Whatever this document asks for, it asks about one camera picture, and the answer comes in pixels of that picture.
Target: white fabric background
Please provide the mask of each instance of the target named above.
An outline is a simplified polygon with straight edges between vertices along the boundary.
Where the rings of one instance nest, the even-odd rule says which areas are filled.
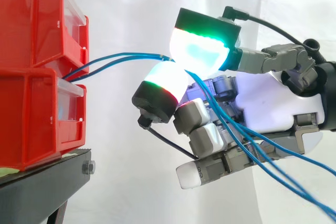
[[[91,60],[123,51],[169,55],[170,34],[180,7],[215,17],[222,14],[226,5],[253,15],[259,15],[261,10],[263,18],[299,39],[323,39],[330,47],[330,40],[334,39],[330,25],[333,15],[329,14],[330,6],[326,7],[333,0],[315,0],[323,9],[321,12],[308,4],[298,5],[302,0],[75,1],[90,19]],[[328,29],[321,29],[325,24]],[[242,46],[261,48],[285,42],[260,29],[257,45],[257,34],[257,25],[243,23]],[[139,112],[131,104],[134,91],[155,64],[127,62],[82,82],[88,88],[86,147],[92,148],[97,169],[91,181],[69,200],[65,224],[302,223],[302,215],[305,223],[322,223],[317,221],[320,218],[324,221],[318,210],[276,185],[258,168],[245,169],[198,189],[181,190],[175,169],[189,159],[142,130],[136,121]],[[154,128],[189,149],[187,138],[178,136],[172,124]],[[326,158],[332,152],[325,151],[331,148],[324,144],[333,147],[327,139],[323,149],[312,156],[332,166],[331,158]],[[296,160],[285,160],[281,165],[291,174],[299,174],[308,188],[319,187],[321,198],[334,202],[328,194],[332,189],[331,176]],[[301,170],[311,174],[307,176]]]

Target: metal bolt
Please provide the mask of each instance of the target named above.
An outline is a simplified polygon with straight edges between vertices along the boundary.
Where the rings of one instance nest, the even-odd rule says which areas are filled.
[[[96,163],[93,160],[85,161],[82,166],[82,173],[86,175],[94,174],[96,170]]]

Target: black wire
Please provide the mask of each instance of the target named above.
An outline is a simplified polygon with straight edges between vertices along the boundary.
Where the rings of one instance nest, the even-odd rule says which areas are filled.
[[[279,27],[277,27],[277,26],[275,26],[275,25],[273,25],[273,24],[271,24],[271,23],[269,23],[265,20],[262,20],[260,18],[254,17],[254,16],[249,16],[248,19],[276,31],[277,33],[283,35],[285,38],[289,39],[290,41],[292,41],[296,45],[303,46],[305,48],[305,50],[307,51],[308,55],[311,56],[316,61],[317,64],[321,64],[321,63],[326,62],[326,59],[324,59],[324,57],[321,55],[321,53],[319,53],[319,48],[311,48],[311,47],[305,45],[304,43],[301,43],[299,40],[295,39],[289,33],[285,32],[281,28],[279,28]]]
[[[163,135],[156,132],[154,129],[149,128],[148,131],[152,133],[154,136],[156,136],[161,141],[165,142],[166,144],[170,145],[171,147],[177,149],[178,151],[182,152],[183,154],[187,155],[188,157],[192,158],[193,160],[197,160],[198,157],[194,156],[190,152],[186,151],[184,148],[178,146],[177,144],[173,143],[172,141],[166,139]]]

